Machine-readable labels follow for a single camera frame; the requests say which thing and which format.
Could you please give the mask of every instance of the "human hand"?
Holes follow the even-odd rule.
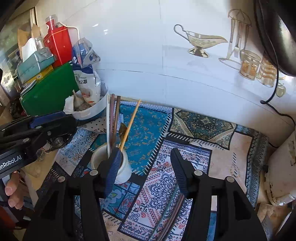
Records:
[[[17,171],[11,174],[10,180],[5,186],[5,193],[10,196],[8,199],[8,205],[21,209],[24,204],[24,195],[22,189],[19,187],[20,175]]]

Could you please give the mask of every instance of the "tile wall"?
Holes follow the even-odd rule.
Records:
[[[40,0],[36,9],[44,36],[45,18],[57,14],[59,21],[77,26],[80,36],[93,43],[101,57],[95,69],[111,93],[251,127],[269,136],[274,145],[281,144],[293,130],[289,119],[259,102],[267,99],[273,88],[242,77],[218,59],[228,52],[231,9],[241,9],[250,17],[246,49],[262,58],[252,0]],[[221,36],[228,42],[207,48],[209,58],[194,56],[188,53],[193,47],[189,41],[174,32],[175,24],[198,34]],[[184,34],[180,27],[177,31]],[[70,36],[74,44],[74,29]],[[276,96],[271,103],[296,118],[296,80],[286,76],[281,83],[286,94]]]

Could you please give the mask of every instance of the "plastic bag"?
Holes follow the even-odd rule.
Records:
[[[78,40],[73,46],[73,49],[74,55],[82,69],[101,60],[101,58],[94,52],[91,42],[86,38]]]
[[[101,79],[92,68],[92,64],[99,61],[87,39],[82,38],[73,46],[72,69],[81,94],[90,105],[99,102],[101,97]]]

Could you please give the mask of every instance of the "white tile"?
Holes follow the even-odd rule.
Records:
[[[158,0],[96,0],[65,22],[93,44],[101,69],[162,73]]]
[[[106,82],[110,94],[165,104],[166,77],[163,75],[118,70],[97,72]]]
[[[192,45],[177,35],[173,27],[175,24],[181,24],[184,30],[205,35],[222,36],[229,41],[231,19],[228,18],[228,12],[231,9],[242,9],[251,19],[253,27],[249,30],[249,39],[247,47],[257,54],[262,54],[262,46],[257,34],[254,20],[253,1],[192,1],[192,0],[160,0],[161,17],[163,20],[163,31],[165,33],[166,45],[192,48]],[[208,48],[209,54],[215,54],[225,57],[228,49],[228,43],[218,44]]]
[[[42,36],[47,34],[45,19],[50,15],[57,15],[58,21],[64,22],[74,13],[80,11],[95,0],[40,0],[37,5],[37,21]]]

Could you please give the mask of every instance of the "wooden stick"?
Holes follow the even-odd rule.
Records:
[[[128,137],[128,133],[129,133],[129,131],[131,129],[131,125],[133,124],[133,120],[134,120],[134,118],[136,116],[136,113],[138,111],[138,108],[139,108],[140,103],[141,103],[141,100],[138,101],[137,106],[135,107],[135,110],[133,111],[133,115],[131,116],[131,120],[130,120],[130,122],[128,124],[128,128],[127,128],[127,130],[126,130],[126,132],[124,134],[124,137],[122,139],[122,142],[120,144],[120,151],[123,150],[124,144],[126,143],[126,139]]]
[[[109,122],[109,143],[110,143],[110,150],[112,150],[112,137],[113,137],[113,116],[114,116],[114,102],[115,102],[115,94],[111,95],[110,98],[110,122]]]
[[[112,137],[112,146],[114,142],[116,141],[116,132],[117,132],[117,121],[118,121],[118,115],[119,115],[119,106],[120,106],[120,96],[117,96],[116,99],[116,109],[115,109],[115,118],[114,118],[114,126],[113,126],[113,137]]]

